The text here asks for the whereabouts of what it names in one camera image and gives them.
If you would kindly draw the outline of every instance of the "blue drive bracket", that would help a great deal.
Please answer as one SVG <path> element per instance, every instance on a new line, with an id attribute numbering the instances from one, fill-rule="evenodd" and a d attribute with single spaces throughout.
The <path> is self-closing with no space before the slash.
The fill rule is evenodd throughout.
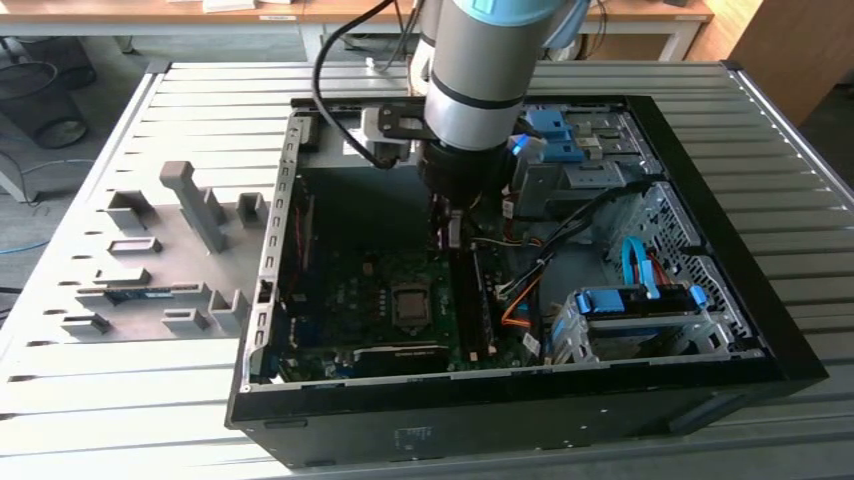
<path id="1" fill-rule="evenodd" d="M 561 110 L 531 110 L 526 114 L 526 120 L 547 142 L 542 154 L 543 163 L 581 163 L 587 160 L 585 151 L 575 143 L 573 127 L 567 125 Z"/>
<path id="2" fill-rule="evenodd" d="M 575 303 L 582 314 L 626 311 L 626 305 L 617 289 L 583 291 L 575 295 Z"/>

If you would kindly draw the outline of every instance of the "wire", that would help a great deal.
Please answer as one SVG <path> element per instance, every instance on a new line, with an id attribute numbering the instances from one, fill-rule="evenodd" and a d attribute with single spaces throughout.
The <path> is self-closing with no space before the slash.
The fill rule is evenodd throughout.
<path id="1" fill-rule="evenodd" d="M 403 26 L 403 14 L 401 13 L 401 3 L 395 0 L 395 15 L 398 16 L 398 26 L 401 27 L 401 33 L 406 32 L 406 27 Z"/>
<path id="2" fill-rule="evenodd" d="M 525 299 L 525 297 L 530 293 L 530 291 L 534 288 L 534 286 L 537 286 L 537 284 L 539 283 L 542 278 L 543 278 L 543 274 L 541 273 L 539 276 L 534 280 L 531 280 L 531 283 L 529 284 L 526 289 L 522 290 L 522 293 L 519 294 L 517 299 L 510 304 L 510 307 L 507 307 L 507 310 L 505 310 L 505 314 L 502 315 L 502 325 L 505 325 L 505 322 L 510 319 L 510 314 L 514 312 L 514 310 L 517 309 L 517 306 L 519 306 L 519 303 L 522 303 L 522 300 Z"/>
<path id="3" fill-rule="evenodd" d="M 515 238 L 513 238 L 513 223 L 514 223 L 513 218 L 509 218 L 505 221 L 505 232 L 503 232 L 505 241 L 507 243 L 511 243 L 513 245 L 522 245 L 522 240 L 517 240 Z M 529 243 L 531 245 L 537 246 L 537 247 L 542 247 L 543 246 L 543 241 L 537 237 L 529 238 Z"/>
<path id="4" fill-rule="evenodd" d="M 486 238 L 486 237 L 471 237 L 471 240 L 474 242 L 483 242 L 483 243 L 493 243 L 495 245 L 501 245 L 503 247 L 527 247 L 530 245 L 535 246 L 535 247 L 542 247 L 543 246 L 543 242 L 539 238 L 531 238 L 529 244 L 525 244 L 519 241 L 502 241 L 502 240 L 495 240 L 494 238 Z"/>
<path id="5" fill-rule="evenodd" d="M 62 165 L 62 164 L 66 164 L 66 163 L 95 163 L 95 160 L 78 160 L 78 159 L 74 159 L 74 160 L 55 160 L 52 162 L 43 163 L 42 165 L 36 165 L 35 167 L 31 167 L 27 170 L 23 170 L 22 174 L 23 175 L 30 175 L 32 172 L 35 172 L 38 170 L 42 170 L 44 167 L 50 167 L 52 165 Z"/>
<path id="6" fill-rule="evenodd" d="M 471 237 L 471 241 L 493 243 L 495 245 L 501 245 L 502 247 L 523 247 L 525 246 L 522 245 L 522 242 L 507 242 L 507 241 L 495 240 L 494 238 L 486 238 L 486 237 Z"/>
<path id="7" fill-rule="evenodd" d="M 509 318 L 502 322 L 502 325 L 513 325 L 515 327 L 531 328 L 531 322 L 527 320 L 517 320 L 515 318 Z"/>
<path id="8" fill-rule="evenodd" d="M 389 163 L 383 163 L 378 160 L 374 154 L 369 151 L 367 148 L 359 143 L 359 141 L 350 134 L 342 123 L 330 113 L 330 110 L 326 108 L 323 96 L 321 95 L 321 73 L 323 71 L 323 64 L 326 63 L 326 57 L 330 54 L 330 50 L 333 48 L 333 44 L 335 41 L 345 35 L 350 30 L 362 25 L 370 18 L 373 18 L 383 9 L 391 5 L 394 0 L 383 0 L 379 4 L 369 10 L 366 13 L 359 15 L 354 20 L 351 20 L 345 26 L 342 26 L 338 30 L 333 32 L 330 37 L 323 42 L 323 47 L 321 47 L 321 52 L 318 53 L 318 59 L 315 60 L 315 67 L 311 72 L 311 97 L 314 98 L 315 105 L 318 106 L 318 111 L 323 118 L 329 122 L 329 124 L 338 130 L 338 133 L 345 138 L 347 144 L 353 147 L 353 149 L 359 152 L 359 155 L 365 157 L 365 159 L 374 164 L 377 168 L 382 168 L 387 170 L 395 166 L 397 159 L 394 159 Z"/>
<path id="9" fill-rule="evenodd" d="M 386 72 L 386 70 L 389 70 L 391 68 L 391 64 L 394 63 L 394 61 L 398 58 L 398 55 L 401 53 L 401 51 L 403 50 L 405 55 L 406 55 L 406 44 L 410 41 L 410 35 L 413 34 L 413 30 L 415 30 L 415 25 L 418 24 L 418 17 L 421 17 L 422 14 L 422 5 L 423 5 L 423 1 L 418 2 L 418 5 L 415 5 L 415 8 L 413 9 L 413 13 L 410 14 L 410 21 L 406 24 L 406 29 L 403 31 L 403 33 L 401 34 L 401 40 L 398 41 L 398 46 L 395 47 L 395 51 L 391 54 L 391 57 L 389 58 L 389 60 L 386 61 L 386 65 L 383 65 L 382 67 L 377 67 L 374 68 L 375 72 L 383 73 Z"/>
<path id="10" fill-rule="evenodd" d="M 590 35 L 587 35 L 586 33 L 581 35 L 581 45 L 578 46 L 578 53 L 575 53 L 575 58 L 573 60 L 586 60 L 585 55 L 587 52 L 587 38 L 590 37 Z"/>
<path id="11" fill-rule="evenodd" d="M 34 245 L 27 245 L 26 247 L 15 247 L 7 250 L 0 250 L 0 255 L 8 255 L 11 253 L 19 253 L 19 252 L 26 252 L 27 250 L 35 250 L 36 248 L 44 247 L 48 243 L 51 243 L 51 241 L 46 240 L 44 242 L 39 242 Z"/>
<path id="12" fill-rule="evenodd" d="M 609 11 L 605 8 L 605 2 L 602 0 L 597 0 L 597 7 L 599 8 L 599 26 L 597 28 L 597 37 L 593 42 L 590 51 L 585 53 L 582 60 L 590 59 L 594 53 L 602 48 L 602 44 L 605 43 L 605 35 L 609 30 Z"/>
<path id="13" fill-rule="evenodd" d="M 673 279 L 670 278 L 670 274 L 668 273 L 668 270 L 665 270 L 662 262 L 660 262 L 658 258 L 650 255 L 649 252 L 648 252 L 648 255 L 650 257 L 650 260 L 653 260 L 653 268 L 656 270 L 656 273 L 661 275 L 661 285 L 673 285 Z"/>

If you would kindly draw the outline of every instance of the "aluminum profile table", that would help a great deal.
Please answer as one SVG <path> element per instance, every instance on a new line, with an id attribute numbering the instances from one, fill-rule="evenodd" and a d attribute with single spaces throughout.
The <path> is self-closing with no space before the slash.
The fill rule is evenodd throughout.
<path id="1" fill-rule="evenodd" d="M 0 376 L 11 380 L 0 384 L 4 478 L 46 478 L 58 471 L 112 478 L 291 474 L 223 427 L 235 338 L 152 340 L 160 331 L 144 322 L 158 319 L 140 315 L 123 324 L 123 335 L 104 338 L 110 342 L 79 343 L 59 333 L 51 313 L 74 303 L 59 285 L 68 270 L 56 266 L 80 249 L 95 249 L 86 233 L 99 198 L 122 182 L 155 185 L 163 161 L 186 159 L 221 201 L 243 191 L 273 198 L 289 101 L 309 96 L 310 74 L 307 64 L 211 63 L 174 64 L 146 75 L 0 330 Z M 331 64 L 325 78 L 330 97 L 407 92 L 403 68 L 381 75 L 358 64 Z M 684 438 L 302 474 L 462 478 L 466 472 L 465 478 L 495 478 L 497 471 L 525 468 L 538 478 L 574 479 L 853 475 L 854 197 L 844 182 L 749 77 L 721 65 L 542 65 L 531 93 L 656 97 L 830 378 Z M 175 200 L 163 196 L 158 202 L 170 208 Z M 166 230 L 184 228 L 166 218 Z M 247 242 L 242 265 L 254 274 L 261 244 Z"/>

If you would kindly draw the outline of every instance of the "black cable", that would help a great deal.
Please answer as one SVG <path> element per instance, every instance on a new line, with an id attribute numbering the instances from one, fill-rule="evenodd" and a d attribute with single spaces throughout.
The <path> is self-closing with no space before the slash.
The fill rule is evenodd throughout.
<path id="1" fill-rule="evenodd" d="M 397 60 L 398 55 L 401 54 L 401 51 L 402 50 L 406 51 L 406 44 L 410 41 L 410 35 L 413 34 L 413 30 L 415 30 L 415 25 L 418 25 L 418 17 L 421 17 L 421 14 L 422 14 L 423 3 L 425 2 L 422 1 L 422 2 L 418 2 L 418 5 L 415 5 L 415 9 L 413 10 L 413 14 L 410 15 L 410 21 L 406 24 L 406 30 L 401 34 L 401 40 L 398 41 L 398 46 L 395 47 L 395 51 L 391 54 L 391 57 L 389 58 L 389 60 L 386 61 L 386 65 L 374 69 L 375 72 L 379 72 L 379 73 L 386 72 L 386 70 L 391 68 L 391 64 Z"/>
<path id="2" fill-rule="evenodd" d="M 605 43 L 605 35 L 609 31 L 609 11 L 605 8 L 605 3 L 602 0 L 597 0 L 597 7 L 599 8 L 599 26 L 597 28 L 597 39 L 593 42 L 590 51 L 585 53 L 583 60 L 587 60 L 599 48 L 602 48 L 602 44 Z"/>
<path id="3" fill-rule="evenodd" d="M 32 202 L 30 200 L 30 196 L 27 195 L 27 179 L 24 178 L 24 170 L 22 169 L 22 164 L 18 163 L 18 160 L 15 160 L 15 157 L 10 155 L 7 152 L 4 152 L 3 150 L 0 150 L 0 155 L 3 155 L 6 158 L 10 159 L 10 161 L 12 162 L 12 165 L 15 165 L 15 169 L 18 170 L 18 177 L 22 180 L 22 193 L 24 194 L 24 202 L 27 203 L 28 206 L 34 208 L 38 207 L 42 202 Z"/>
<path id="4" fill-rule="evenodd" d="M 593 200 L 582 205 L 582 207 L 561 222 L 549 237 L 546 237 L 546 242 L 539 248 L 539 253 L 537 254 L 537 257 L 534 257 L 529 269 L 517 276 L 514 282 L 519 283 L 523 279 L 531 278 L 538 270 L 546 269 L 549 262 L 555 256 L 557 247 L 562 245 L 566 240 L 590 228 L 590 225 L 593 224 L 593 214 L 602 206 L 620 197 L 645 192 L 652 186 L 653 182 L 650 180 L 632 182 L 624 187 L 606 190 L 594 197 Z"/>
<path id="5" fill-rule="evenodd" d="M 401 3 L 395 0 L 395 15 L 398 16 L 398 26 L 401 27 L 401 33 L 406 31 L 406 27 L 403 26 L 403 14 L 401 13 Z"/>
<path id="6" fill-rule="evenodd" d="M 554 229 L 549 237 L 546 238 L 546 243 L 541 248 L 541 255 L 538 258 L 543 258 L 545 254 L 551 251 L 555 245 L 559 245 L 559 239 L 566 238 L 566 235 L 562 235 L 562 230 L 577 220 L 583 220 L 586 217 L 593 215 L 593 213 L 611 200 L 618 199 L 622 196 L 632 195 L 634 193 L 645 192 L 653 182 L 649 180 L 640 180 L 637 182 L 630 182 L 624 187 L 617 187 L 606 190 L 599 195 L 597 195 L 593 200 L 590 200 L 582 207 L 573 212 L 573 214 L 561 222 L 558 228 Z"/>
<path id="7" fill-rule="evenodd" d="M 587 59 L 586 55 L 587 55 L 587 37 L 589 36 L 590 35 L 587 35 L 587 34 L 581 35 L 581 37 L 582 37 L 581 40 L 579 40 L 581 45 L 578 46 L 578 53 L 575 54 L 574 60 L 586 60 Z"/>
<path id="8" fill-rule="evenodd" d="M 374 154 L 369 151 L 367 148 L 359 143 L 359 141 L 350 134 L 342 123 L 330 113 L 330 110 L 326 108 L 326 104 L 323 103 L 323 96 L 321 95 L 321 72 L 323 71 L 323 64 L 326 63 L 326 57 L 330 54 L 330 49 L 333 48 L 333 44 L 335 41 L 345 35 L 350 30 L 362 25 L 371 17 L 374 17 L 383 9 L 391 5 L 394 0 L 383 0 L 379 4 L 367 12 L 365 12 L 359 17 L 350 21 L 345 26 L 342 26 L 338 30 L 333 32 L 330 37 L 323 42 L 323 47 L 321 47 L 321 52 L 318 53 L 318 59 L 315 60 L 315 68 L 311 72 L 311 97 L 314 98 L 315 105 L 318 106 L 318 111 L 323 118 L 329 122 L 329 124 L 338 130 L 338 133 L 345 138 L 347 144 L 353 147 L 353 149 L 359 152 L 359 155 L 365 157 L 365 159 L 374 164 L 377 168 L 390 169 L 395 166 L 397 159 L 394 159 L 390 163 L 383 163 L 374 156 Z"/>

